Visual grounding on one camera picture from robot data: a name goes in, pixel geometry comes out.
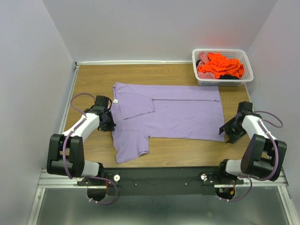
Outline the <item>purple t shirt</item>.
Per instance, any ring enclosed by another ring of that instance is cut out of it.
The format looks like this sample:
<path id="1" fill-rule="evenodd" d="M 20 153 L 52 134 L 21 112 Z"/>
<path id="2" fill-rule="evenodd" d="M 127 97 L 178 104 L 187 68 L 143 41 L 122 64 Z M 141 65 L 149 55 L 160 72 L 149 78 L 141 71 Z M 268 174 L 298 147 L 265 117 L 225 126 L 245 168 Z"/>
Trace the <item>purple t shirt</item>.
<path id="1" fill-rule="evenodd" d="M 116 162 L 149 153 L 150 138 L 224 142 L 223 108 L 216 86 L 115 83 L 111 107 Z"/>

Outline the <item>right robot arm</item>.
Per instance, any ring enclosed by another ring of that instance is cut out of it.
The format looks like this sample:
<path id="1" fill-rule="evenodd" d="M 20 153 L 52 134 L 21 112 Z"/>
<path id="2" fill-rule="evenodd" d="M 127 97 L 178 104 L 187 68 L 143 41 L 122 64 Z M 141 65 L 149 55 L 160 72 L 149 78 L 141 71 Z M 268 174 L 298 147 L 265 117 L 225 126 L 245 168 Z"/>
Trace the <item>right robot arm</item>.
<path id="1" fill-rule="evenodd" d="M 252 178 L 258 181 L 276 181 L 280 175 L 287 144 L 274 137 L 266 128 L 267 122 L 277 128 L 283 123 L 275 125 L 264 120 L 259 111 L 253 111 L 251 102 L 240 102 L 237 114 L 219 128 L 220 134 L 228 137 L 227 143 L 236 143 L 245 135 L 250 143 L 240 160 L 223 160 L 214 173 L 217 181 L 225 184 L 238 177 Z"/>

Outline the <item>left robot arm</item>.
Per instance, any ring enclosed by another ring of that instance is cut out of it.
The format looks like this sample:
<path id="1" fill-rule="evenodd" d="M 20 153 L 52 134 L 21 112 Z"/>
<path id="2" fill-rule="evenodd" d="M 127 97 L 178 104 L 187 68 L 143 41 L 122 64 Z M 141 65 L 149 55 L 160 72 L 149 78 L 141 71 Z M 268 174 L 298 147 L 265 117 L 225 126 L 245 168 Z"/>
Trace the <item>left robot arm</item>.
<path id="1" fill-rule="evenodd" d="M 105 96 L 92 97 L 94 105 L 79 111 L 81 118 L 67 131 L 50 137 L 46 170 L 49 174 L 67 176 L 70 179 L 88 177 L 93 185 L 104 179 L 102 163 L 85 160 L 83 144 L 94 130 L 111 132 L 115 128 L 111 113 L 112 100 Z"/>

